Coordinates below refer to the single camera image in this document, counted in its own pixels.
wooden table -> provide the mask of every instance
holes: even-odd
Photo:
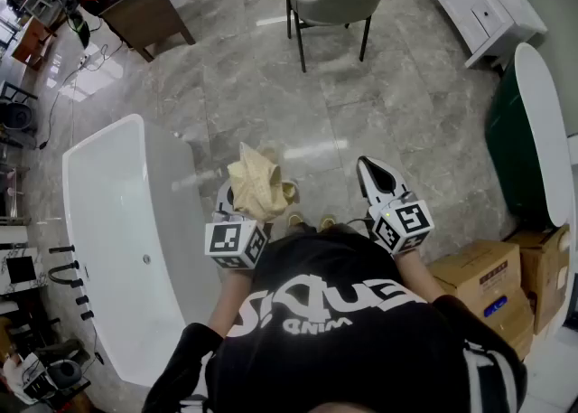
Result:
[[[48,47],[47,41],[51,36],[56,36],[54,31],[32,17],[23,28],[16,48],[12,52],[12,57],[33,70],[40,69],[43,55]]]
[[[149,62],[154,56],[146,47],[173,34],[195,43],[170,0],[106,0],[104,5],[100,16]]]

beige cloth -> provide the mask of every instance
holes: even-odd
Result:
[[[235,211],[257,221],[270,221],[281,215],[297,194],[296,185],[281,180],[281,168],[271,152],[265,155],[245,143],[240,145],[241,160],[228,165]]]

freestanding bathtub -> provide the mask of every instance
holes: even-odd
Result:
[[[199,192],[183,182],[193,176],[191,148],[135,114],[62,157],[81,290],[122,380],[152,386],[184,326],[206,323],[217,302]]]

gray chair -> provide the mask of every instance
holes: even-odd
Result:
[[[299,54],[301,55],[301,69],[306,72],[303,55],[301,30],[313,26],[333,26],[345,24],[346,29],[351,23],[365,20],[363,42],[359,60],[363,61],[365,47],[368,42],[371,15],[378,8],[380,0],[286,0],[287,4],[287,37],[291,39],[291,12],[294,14],[295,30]]]

gray tile floor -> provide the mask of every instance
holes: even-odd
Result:
[[[191,144],[198,170],[212,174],[200,187],[208,210],[245,142],[276,148],[284,177],[299,182],[297,208],[313,224],[324,213],[341,221],[365,213],[355,162],[370,155],[397,167],[427,200],[436,229],[423,246],[425,260],[511,229],[483,138],[499,78],[481,66],[464,69],[465,48],[433,0],[382,0],[364,62],[358,60],[362,23],[306,30],[307,74],[296,39],[286,37],[284,0],[173,1],[198,43],[170,39],[152,63],[123,47],[99,67],[98,50],[107,44],[109,55],[119,45],[103,26],[91,39],[92,70],[73,74],[60,88],[50,143],[26,154],[31,241],[46,267],[68,259],[47,254],[68,243],[62,153],[130,113]],[[69,29],[59,34],[34,87],[39,143],[57,91],[81,55]],[[284,218],[276,222],[275,235],[283,225]],[[49,314],[62,319],[63,336],[76,335],[91,350],[92,326],[80,320],[74,290],[49,285],[44,294]],[[121,381],[98,348],[107,364],[90,368],[90,397],[105,411],[140,411],[146,389]]]

